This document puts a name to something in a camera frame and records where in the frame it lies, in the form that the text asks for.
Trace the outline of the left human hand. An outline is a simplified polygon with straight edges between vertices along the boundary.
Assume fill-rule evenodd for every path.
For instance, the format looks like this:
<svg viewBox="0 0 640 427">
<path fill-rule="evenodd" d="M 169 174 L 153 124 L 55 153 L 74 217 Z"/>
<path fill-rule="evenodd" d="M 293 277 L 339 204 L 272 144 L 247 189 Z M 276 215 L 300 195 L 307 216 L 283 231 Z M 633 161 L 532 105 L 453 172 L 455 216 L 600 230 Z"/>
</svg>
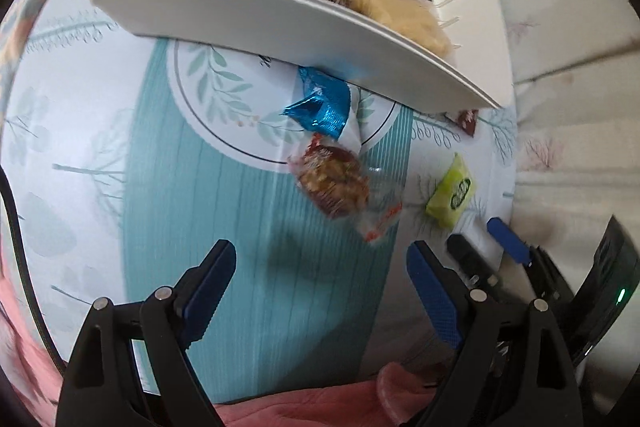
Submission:
<svg viewBox="0 0 640 427">
<path fill-rule="evenodd" d="M 431 404 L 435 376 L 396 362 L 368 381 L 265 395 L 215 409 L 227 426 L 399 426 Z"/>
</svg>

